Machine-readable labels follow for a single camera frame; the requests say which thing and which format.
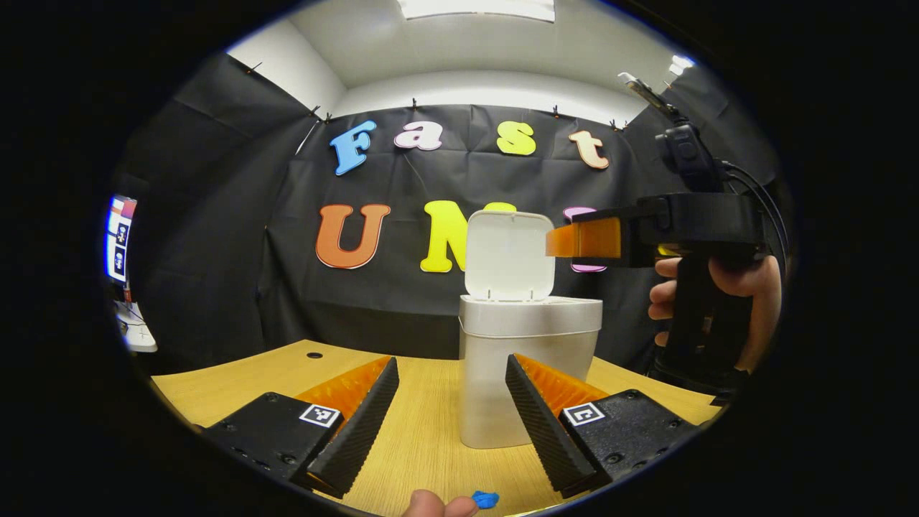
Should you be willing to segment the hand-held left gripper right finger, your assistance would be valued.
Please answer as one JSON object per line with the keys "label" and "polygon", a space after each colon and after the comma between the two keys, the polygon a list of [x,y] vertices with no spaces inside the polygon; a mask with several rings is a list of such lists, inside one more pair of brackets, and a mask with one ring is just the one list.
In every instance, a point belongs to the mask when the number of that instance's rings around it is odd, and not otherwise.
{"label": "hand-held left gripper right finger", "polygon": [[643,392],[610,395],[520,353],[508,356],[506,386],[549,484],[564,498],[630,477],[699,433]]}

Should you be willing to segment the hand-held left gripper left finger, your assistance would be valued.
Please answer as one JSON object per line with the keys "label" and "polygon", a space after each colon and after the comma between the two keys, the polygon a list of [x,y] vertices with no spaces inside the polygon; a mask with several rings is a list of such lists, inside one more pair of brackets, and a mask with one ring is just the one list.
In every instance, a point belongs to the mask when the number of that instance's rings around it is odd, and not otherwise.
{"label": "hand-held left gripper left finger", "polygon": [[203,429],[219,448],[305,490],[353,487],[399,387],[387,355],[290,397],[265,392]]}

